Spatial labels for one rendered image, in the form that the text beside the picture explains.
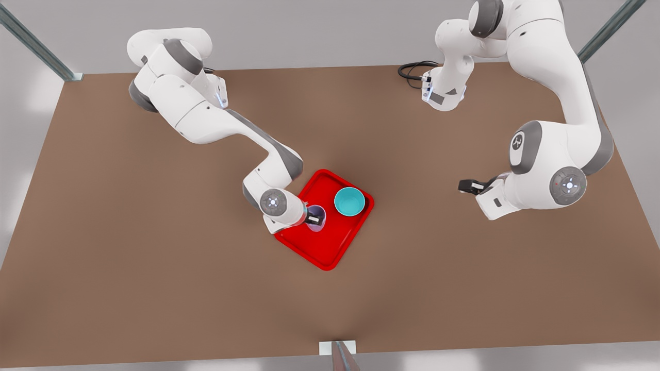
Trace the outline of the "silver frame post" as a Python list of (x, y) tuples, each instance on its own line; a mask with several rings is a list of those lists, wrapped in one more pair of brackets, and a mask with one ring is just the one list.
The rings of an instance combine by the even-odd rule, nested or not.
[(355, 340), (319, 342), (319, 355), (332, 358), (332, 371), (361, 371), (356, 353)]
[(0, 3), (0, 24), (64, 82), (81, 81), (83, 79), (83, 73), (74, 73), (71, 71), (61, 59), (33, 35), (2, 3)]
[(623, 5), (611, 16), (606, 23), (592, 36), (587, 44), (580, 49), (577, 56), (582, 64), (589, 59), (610, 40), (617, 31), (637, 12), (647, 0), (625, 0)]

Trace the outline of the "red plastic tray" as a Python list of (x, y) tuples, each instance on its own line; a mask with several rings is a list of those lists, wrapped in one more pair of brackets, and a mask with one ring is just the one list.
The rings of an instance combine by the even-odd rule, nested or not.
[(366, 206), (357, 216), (340, 214), (333, 204), (335, 194), (344, 187), (354, 187), (331, 171), (321, 169), (311, 177), (299, 194), (307, 205), (320, 205), (327, 219), (320, 232), (312, 232), (306, 224), (292, 226), (274, 234), (274, 237), (302, 258), (324, 271), (330, 271), (339, 263), (344, 252), (356, 237), (373, 209), (373, 197), (359, 189), (366, 197)]

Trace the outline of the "teal bowl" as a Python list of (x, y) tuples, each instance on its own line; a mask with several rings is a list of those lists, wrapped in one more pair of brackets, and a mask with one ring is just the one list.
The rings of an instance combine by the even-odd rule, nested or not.
[(357, 188), (344, 187), (335, 194), (333, 204), (340, 214), (357, 216), (366, 206), (366, 197)]

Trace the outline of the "purple translucent cup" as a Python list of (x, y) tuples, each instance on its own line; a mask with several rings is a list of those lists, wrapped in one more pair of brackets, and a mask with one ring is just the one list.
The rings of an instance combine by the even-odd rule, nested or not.
[(309, 228), (309, 230), (311, 230), (312, 232), (320, 232), (323, 229), (323, 227), (325, 226), (325, 222), (326, 222), (326, 219), (327, 219), (327, 214), (325, 212), (325, 209), (323, 209), (323, 207), (321, 207), (320, 205), (307, 205), (306, 210), (307, 210), (307, 213), (322, 214), (324, 216), (324, 223), (321, 226), (314, 226), (314, 225), (307, 225), (306, 224), (307, 228)]

